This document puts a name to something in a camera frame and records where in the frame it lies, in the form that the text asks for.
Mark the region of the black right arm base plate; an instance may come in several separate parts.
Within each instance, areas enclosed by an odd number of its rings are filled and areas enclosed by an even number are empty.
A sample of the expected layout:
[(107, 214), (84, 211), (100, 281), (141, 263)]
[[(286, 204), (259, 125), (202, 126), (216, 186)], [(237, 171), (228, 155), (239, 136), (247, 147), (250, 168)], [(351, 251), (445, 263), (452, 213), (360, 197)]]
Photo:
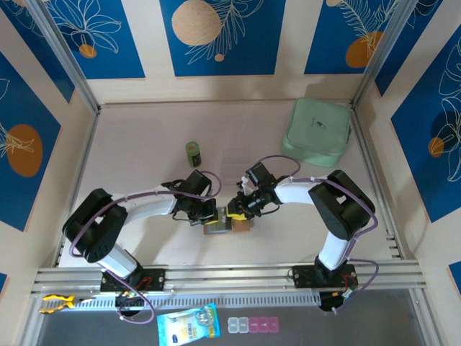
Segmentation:
[(358, 279), (353, 265), (345, 264), (329, 271), (320, 265), (297, 265), (292, 268), (296, 288), (356, 288)]

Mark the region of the aluminium front rail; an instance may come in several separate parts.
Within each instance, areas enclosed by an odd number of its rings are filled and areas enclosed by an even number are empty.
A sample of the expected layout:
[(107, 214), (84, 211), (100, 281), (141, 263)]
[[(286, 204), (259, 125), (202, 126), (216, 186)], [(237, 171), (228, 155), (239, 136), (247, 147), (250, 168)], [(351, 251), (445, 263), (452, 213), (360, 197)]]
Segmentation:
[[(416, 260), (382, 260), (370, 290), (425, 289), (426, 280)], [(168, 266), (164, 295), (205, 293), (275, 293), (293, 292), (289, 279), (293, 263), (275, 265)], [(96, 293), (102, 280), (95, 267), (40, 268), (31, 293)]]

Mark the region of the green cylindrical bottle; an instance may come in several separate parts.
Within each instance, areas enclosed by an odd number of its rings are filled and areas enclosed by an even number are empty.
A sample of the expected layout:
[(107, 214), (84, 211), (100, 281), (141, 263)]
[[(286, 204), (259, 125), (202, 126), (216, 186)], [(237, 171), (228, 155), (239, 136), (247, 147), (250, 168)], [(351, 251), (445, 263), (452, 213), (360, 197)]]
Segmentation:
[(201, 163), (200, 146), (196, 141), (190, 141), (185, 146), (189, 165), (191, 167), (198, 167)]

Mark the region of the yellow handled pliers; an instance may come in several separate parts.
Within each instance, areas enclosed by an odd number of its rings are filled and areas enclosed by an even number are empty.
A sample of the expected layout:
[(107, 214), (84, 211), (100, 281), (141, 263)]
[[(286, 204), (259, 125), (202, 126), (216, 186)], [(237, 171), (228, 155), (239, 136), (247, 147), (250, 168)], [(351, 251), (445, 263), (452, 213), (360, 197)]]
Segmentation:
[(46, 303), (46, 307), (40, 309), (41, 314), (53, 314), (62, 309), (74, 309), (80, 303), (88, 303), (95, 297), (76, 297), (74, 295), (63, 296), (58, 294), (46, 295), (42, 298), (42, 302)]

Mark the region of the tan leather card holder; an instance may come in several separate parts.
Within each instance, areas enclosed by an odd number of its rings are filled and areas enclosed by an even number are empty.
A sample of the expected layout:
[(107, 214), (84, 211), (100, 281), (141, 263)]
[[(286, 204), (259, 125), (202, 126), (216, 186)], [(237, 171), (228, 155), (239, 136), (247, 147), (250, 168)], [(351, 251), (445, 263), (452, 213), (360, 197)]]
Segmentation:
[(203, 233), (205, 235), (212, 234), (226, 234), (226, 233), (239, 233), (250, 231), (251, 222), (246, 219), (245, 221), (227, 220), (226, 223), (208, 223), (203, 226)]

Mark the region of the white and pink pill organizer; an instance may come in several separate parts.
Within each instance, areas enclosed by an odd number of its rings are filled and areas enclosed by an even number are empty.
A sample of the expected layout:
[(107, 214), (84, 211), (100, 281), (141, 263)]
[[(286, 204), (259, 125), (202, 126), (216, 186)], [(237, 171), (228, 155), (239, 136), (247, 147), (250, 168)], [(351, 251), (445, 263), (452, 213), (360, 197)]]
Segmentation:
[(277, 334), (279, 319), (275, 316), (229, 317), (230, 334)]

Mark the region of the aluminium side rail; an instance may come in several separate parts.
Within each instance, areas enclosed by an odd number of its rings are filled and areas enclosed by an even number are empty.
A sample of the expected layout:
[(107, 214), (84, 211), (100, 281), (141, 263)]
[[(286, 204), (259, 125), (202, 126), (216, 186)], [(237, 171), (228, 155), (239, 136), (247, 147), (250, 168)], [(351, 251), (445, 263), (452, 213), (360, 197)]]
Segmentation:
[(76, 173), (72, 180), (71, 184), (71, 194), (66, 202), (66, 207), (64, 210), (63, 217), (61, 218), (61, 222), (58, 224), (58, 235), (55, 243), (55, 248), (53, 250), (53, 256), (51, 257), (50, 266), (55, 268), (59, 265), (62, 249), (64, 247), (66, 238), (62, 233), (62, 228), (64, 223), (68, 220), (73, 207), (76, 204), (76, 199), (78, 197), (79, 189), (81, 186), (81, 181), (83, 179), (84, 170), (86, 167), (86, 163), (89, 157), (89, 153), (91, 151), (91, 145), (94, 140), (94, 134), (97, 129), (97, 124), (99, 121), (99, 116), (101, 113), (101, 107), (97, 108), (97, 111), (94, 115), (94, 119), (91, 121), (91, 126), (89, 127), (89, 132), (85, 137), (84, 146), (81, 149), (78, 165), (76, 167)]
[(377, 212), (385, 227), (386, 239), (390, 242), (389, 248), (391, 257), (397, 260), (414, 260), (415, 256), (408, 246), (408, 242), (401, 234), (398, 224), (395, 221), (393, 211), (388, 201), (387, 182), (382, 175), (379, 159), (371, 140), (370, 134), (362, 124), (357, 106), (350, 104), (352, 116), (352, 128), (364, 160), (367, 176), (370, 179), (372, 194), (376, 200)]

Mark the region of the black connector board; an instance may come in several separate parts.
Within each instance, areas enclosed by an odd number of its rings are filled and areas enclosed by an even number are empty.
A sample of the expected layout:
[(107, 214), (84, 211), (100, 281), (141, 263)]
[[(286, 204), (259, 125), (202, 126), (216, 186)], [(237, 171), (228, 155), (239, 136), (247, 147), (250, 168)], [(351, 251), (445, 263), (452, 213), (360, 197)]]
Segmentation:
[(354, 291), (347, 289), (346, 291), (330, 291), (320, 292), (320, 309), (327, 313), (337, 315), (344, 307), (347, 301), (352, 300)]
[(144, 307), (143, 299), (135, 292), (126, 290), (115, 298), (115, 307), (122, 312)]

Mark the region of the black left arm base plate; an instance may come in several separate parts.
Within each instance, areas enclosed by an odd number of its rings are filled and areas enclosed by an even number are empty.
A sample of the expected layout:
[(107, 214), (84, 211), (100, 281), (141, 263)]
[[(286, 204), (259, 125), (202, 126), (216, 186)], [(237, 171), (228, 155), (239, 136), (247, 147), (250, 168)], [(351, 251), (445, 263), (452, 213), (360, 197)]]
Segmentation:
[[(163, 268), (141, 268), (135, 270), (127, 278), (121, 278), (121, 281), (140, 291), (162, 291), (164, 289), (165, 274), (166, 270)], [(101, 292), (121, 292), (122, 290), (128, 290), (128, 287), (108, 272), (102, 274)]]

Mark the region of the blue and white snack packet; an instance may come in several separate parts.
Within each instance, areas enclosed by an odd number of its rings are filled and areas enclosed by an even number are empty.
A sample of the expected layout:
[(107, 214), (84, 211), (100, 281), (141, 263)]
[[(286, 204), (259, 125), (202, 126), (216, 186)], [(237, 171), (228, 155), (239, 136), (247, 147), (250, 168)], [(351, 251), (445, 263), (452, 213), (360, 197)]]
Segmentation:
[(157, 316), (158, 346), (184, 346), (204, 338), (221, 336), (216, 305)]

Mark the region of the aluminium corner post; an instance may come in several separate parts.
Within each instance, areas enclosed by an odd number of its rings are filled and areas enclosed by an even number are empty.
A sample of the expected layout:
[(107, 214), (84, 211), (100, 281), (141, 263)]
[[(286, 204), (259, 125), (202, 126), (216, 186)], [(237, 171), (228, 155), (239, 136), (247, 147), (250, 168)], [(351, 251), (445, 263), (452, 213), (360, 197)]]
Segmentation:
[(42, 0), (25, 0), (25, 2), (32, 18), (40, 28), (56, 58), (79, 91), (86, 106), (98, 116), (101, 109), (100, 104), (46, 5)]
[(398, 1), (395, 12), (390, 18), (388, 25), (382, 34), (381, 40), (379, 41), (369, 64), (365, 68), (363, 76), (360, 79), (360, 83), (350, 100), (350, 105), (353, 110), (357, 110), (361, 101), (366, 96), (367, 90), (373, 84), (384, 62), (388, 58), (417, 2), (418, 0)]

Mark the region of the mint green zip pouch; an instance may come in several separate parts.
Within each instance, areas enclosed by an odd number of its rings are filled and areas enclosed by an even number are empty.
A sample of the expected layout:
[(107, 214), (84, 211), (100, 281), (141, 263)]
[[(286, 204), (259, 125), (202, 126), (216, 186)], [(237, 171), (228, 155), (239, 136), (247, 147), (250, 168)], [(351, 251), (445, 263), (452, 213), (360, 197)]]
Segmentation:
[(351, 110), (343, 105), (299, 98), (281, 144), (285, 156), (320, 167), (333, 167), (351, 133)]

